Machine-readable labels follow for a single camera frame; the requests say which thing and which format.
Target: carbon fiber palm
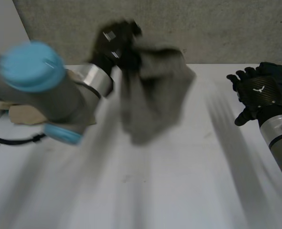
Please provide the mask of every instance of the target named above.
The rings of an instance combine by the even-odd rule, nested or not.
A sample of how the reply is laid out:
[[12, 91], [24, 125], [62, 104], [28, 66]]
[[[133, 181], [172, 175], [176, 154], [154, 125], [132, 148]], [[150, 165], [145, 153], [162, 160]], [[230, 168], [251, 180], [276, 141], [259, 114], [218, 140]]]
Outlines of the carbon fiber palm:
[[233, 90], [237, 92], [240, 102], [246, 106], [235, 119], [237, 126], [256, 119], [265, 107], [274, 107], [273, 110], [282, 107], [281, 89], [270, 74], [263, 72], [260, 67], [248, 67], [245, 71], [237, 71], [236, 75], [227, 75], [227, 79], [233, 83]]
[[252, 112], [270, 105], [282, 106], [282, 92], [270, 76], [258, 76], [240, 81], [236, 85], [240, 101]]

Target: white logo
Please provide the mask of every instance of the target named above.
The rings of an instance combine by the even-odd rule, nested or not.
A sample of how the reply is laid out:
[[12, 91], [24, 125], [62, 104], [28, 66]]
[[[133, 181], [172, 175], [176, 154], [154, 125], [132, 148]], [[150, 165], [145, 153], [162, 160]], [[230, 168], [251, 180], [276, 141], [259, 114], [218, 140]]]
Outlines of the white logo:
[[254, 91], [256, 91], [256, 92], [260, 92], [260, 93], [262, 93], [263, 92], [263, 90], [264, 90], [264, 88], [265, 88], [265, 86], [263, 86], [261, 89], [259, 89], [259, 90], [257, 90], [257, 89], [253, 89]]

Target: light blue joint cap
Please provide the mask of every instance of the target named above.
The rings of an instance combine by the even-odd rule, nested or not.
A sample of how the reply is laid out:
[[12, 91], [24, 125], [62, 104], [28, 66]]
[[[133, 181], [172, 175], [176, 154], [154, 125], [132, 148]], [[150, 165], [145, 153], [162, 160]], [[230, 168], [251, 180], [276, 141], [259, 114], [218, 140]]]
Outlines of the light blue joint cap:
[[49, 123], [45, 124], [44, 133], [48, 137], [72, 145], [77, 145], [82, 139], [82, 135], [78, 133], [75, 133], [73, 131]]
[[57, 86], [66, 70], [60, 56], [42, 42], [16, 46], [0, 60], [4, 82], [19, 91], [38, 93]]

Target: gray towel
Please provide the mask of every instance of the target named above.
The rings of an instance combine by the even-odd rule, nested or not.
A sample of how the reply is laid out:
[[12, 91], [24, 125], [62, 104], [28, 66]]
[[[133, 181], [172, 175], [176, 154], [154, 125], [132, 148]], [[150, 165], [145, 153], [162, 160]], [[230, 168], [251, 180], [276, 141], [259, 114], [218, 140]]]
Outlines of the gray towel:
[[186, 66], [180, 49], [155, 38], [134, 43], [142, 65], [123, 71], [121, 118], [135, 144], [144, 144], [180, 119], [182, 102], [196, 74]]

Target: black cable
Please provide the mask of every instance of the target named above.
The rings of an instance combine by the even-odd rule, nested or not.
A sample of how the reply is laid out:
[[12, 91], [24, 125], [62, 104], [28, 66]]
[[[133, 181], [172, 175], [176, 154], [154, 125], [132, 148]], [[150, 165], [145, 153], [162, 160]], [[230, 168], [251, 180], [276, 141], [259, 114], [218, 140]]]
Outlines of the black cable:
[[9, 145], [9, 146], [18, 146], [29, 142], [34, 142], [34, 143], [39, 142], [44, 137], [46, 137], [45, 134], [37, 134], [32, 138], [20, 139], [20, 140], [7, 140], [0, 138], [0, 144]]

